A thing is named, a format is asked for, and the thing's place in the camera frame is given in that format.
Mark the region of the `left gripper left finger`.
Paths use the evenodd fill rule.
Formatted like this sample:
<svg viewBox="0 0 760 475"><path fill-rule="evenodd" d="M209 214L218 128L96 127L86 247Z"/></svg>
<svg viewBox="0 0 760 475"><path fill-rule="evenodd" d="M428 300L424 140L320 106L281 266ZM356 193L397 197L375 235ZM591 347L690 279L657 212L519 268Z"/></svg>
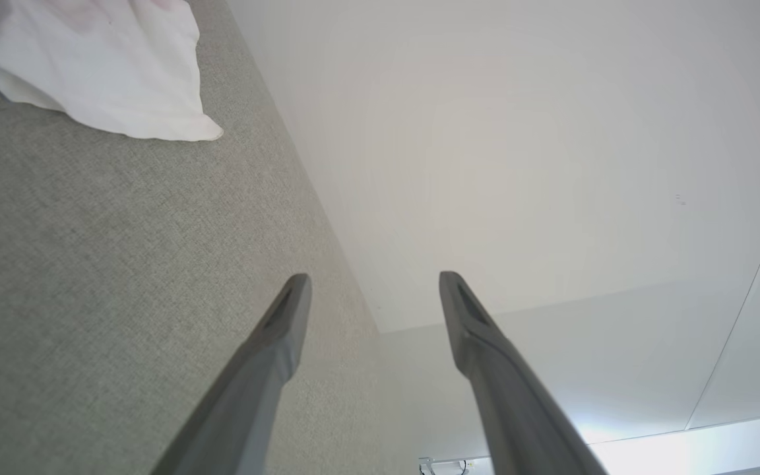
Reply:
<svg viewBox="0 0 760 475"><path fill-rule="evenodd" d="M308 274L287 279L151 475L265 475L278 403L301 361L312 297Z"/></svg>

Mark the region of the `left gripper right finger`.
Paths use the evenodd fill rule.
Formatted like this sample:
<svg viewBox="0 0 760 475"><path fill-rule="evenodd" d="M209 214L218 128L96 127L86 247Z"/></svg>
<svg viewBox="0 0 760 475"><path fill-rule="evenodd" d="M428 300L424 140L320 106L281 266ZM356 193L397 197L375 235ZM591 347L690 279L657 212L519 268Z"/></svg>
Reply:
<svg viewBox="0 0 760 475"><path fill-rule="evenodd" d="M607 475L464 278L439 275L453 361L470 382L495 475Z"/></svg>

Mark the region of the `red and white shirt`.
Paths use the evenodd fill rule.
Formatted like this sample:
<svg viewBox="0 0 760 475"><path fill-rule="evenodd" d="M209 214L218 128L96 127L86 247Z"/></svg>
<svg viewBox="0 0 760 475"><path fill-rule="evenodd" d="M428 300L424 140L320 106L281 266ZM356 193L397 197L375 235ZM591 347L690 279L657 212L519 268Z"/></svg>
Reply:
<svg viewBox="0 0 760 475"><path fill-rule="evenodd" d="M0 0L0 93L135 139L214 141L186 0Z"/></svg>

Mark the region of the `grey fabric sofa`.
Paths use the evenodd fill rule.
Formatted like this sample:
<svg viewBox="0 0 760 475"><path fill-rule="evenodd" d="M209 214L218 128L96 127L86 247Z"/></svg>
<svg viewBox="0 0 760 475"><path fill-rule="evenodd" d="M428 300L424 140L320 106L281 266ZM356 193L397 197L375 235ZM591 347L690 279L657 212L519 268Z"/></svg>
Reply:
<svg viewBox="0 0 760 475"><path fill-rule="evenodd" d="M228 0L208 143L0 96L0 475L149 475L286 280L313 300L266 475L420 475L377 325Z"/></svg>

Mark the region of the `small metal wall fixture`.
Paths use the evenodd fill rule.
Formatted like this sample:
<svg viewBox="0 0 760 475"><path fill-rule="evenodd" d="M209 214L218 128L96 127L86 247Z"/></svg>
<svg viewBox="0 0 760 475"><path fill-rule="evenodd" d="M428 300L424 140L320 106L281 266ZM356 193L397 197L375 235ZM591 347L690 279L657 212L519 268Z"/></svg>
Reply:
<svg viewBox="0 0 760 475"><path fill-rule="evenodd" d="M435 460L431 457L419 458L420 475L470 475L474 464L470 460Z"/></svg>

